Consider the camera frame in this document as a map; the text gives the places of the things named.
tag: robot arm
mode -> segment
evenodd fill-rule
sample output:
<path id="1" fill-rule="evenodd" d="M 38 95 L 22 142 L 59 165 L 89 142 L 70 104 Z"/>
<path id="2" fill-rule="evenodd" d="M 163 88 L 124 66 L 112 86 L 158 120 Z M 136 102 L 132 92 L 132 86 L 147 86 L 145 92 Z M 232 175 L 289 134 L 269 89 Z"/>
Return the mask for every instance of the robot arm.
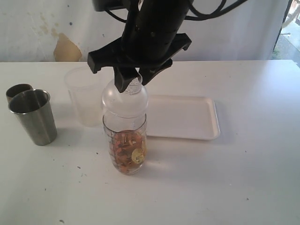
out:
<path id="1" fill-rule="evenodd" d="M 127 8 L 127 20 L 122 37 L 88 54 L 93 73 L 102 67 L 113 67 L 115 86 L 124 92 L 129 83 L 142 76 L 146 85 L 158 73 L 172 65 L 171 57 L 187 50 L 192 41 L 187 34 L 177 34 L 183 20 L 206 20 L 223 15 L 247 0 L 238 0 L 223 9 L 226 0 L 211 14 L 199 13 L 194 0 L 93 0 L 96 11 Z M 196 17 L 187 16 L 191 10 Z"/>

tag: glass jar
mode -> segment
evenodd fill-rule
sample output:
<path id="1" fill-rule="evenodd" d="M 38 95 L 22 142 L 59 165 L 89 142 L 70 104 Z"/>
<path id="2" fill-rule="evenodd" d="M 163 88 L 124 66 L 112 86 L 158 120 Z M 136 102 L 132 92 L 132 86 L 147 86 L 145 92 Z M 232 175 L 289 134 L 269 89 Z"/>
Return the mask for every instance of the glass jar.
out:
<path id="1" fill-rule="evenodd" d="M 112 163 L 121 173 L 134 174 L 142 167 L 147 153 L 148 94 L 142 78 L 134 79 L 123 93 L 112 80 L 103 91 L 102 104 Z"/>

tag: translucent plastic cup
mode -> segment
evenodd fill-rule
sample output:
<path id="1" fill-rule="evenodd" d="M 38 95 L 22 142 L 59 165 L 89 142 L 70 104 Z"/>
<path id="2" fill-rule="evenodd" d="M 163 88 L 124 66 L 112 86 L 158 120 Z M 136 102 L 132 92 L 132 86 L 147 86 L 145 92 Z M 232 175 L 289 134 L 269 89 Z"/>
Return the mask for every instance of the translucent plastic cup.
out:
<path id="1" fill-rule="evenodd" d="M 103 116 L 112 164 L 122 174 L 134 174 L 142 167 L 147 154 L 146 115 L 128 119 L 113 117 L 110 113 Z"/>
<path id="2" fill-rule="evenodd" d="M 102 124 L 101 96 L 106 83 L 101 83 L 100 76 L 87 66 L 70 70 L 65 75 L 73 109 L 79 122 L 86 127 Z"/>

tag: stain on wall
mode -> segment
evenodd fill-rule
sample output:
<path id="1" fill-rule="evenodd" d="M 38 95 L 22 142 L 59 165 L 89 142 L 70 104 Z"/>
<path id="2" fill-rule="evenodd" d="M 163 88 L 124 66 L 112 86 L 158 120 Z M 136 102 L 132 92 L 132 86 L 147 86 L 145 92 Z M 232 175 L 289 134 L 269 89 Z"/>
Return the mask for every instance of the stain on wall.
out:
<path id="1" fill-rule="evenodd" d="M 58 34 L 58 41 L 54 49 L 56 62 L 78 62 L 82 57 L 80 49 L 64 34 Z"/>

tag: black mount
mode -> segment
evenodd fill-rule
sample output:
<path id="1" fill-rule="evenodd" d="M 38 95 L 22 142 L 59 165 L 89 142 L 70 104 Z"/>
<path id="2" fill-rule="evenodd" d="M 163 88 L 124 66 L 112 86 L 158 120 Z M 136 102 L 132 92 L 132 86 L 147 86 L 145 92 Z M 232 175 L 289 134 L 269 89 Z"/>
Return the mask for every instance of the black mount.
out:
<path id="1" fill-rule="evenodd" d="M 102 67 L 113 67 L 115 86 L 120 93 L 129 83 L 142 76 L 149 83 L 158 73 L 169 68 L 173 57 L 192 43 L 186 34 L 177 34 L 187 12 L 187 0 L 125 0 L 129 8 L 122 37 L 88 54 L 93 73 Z"/>

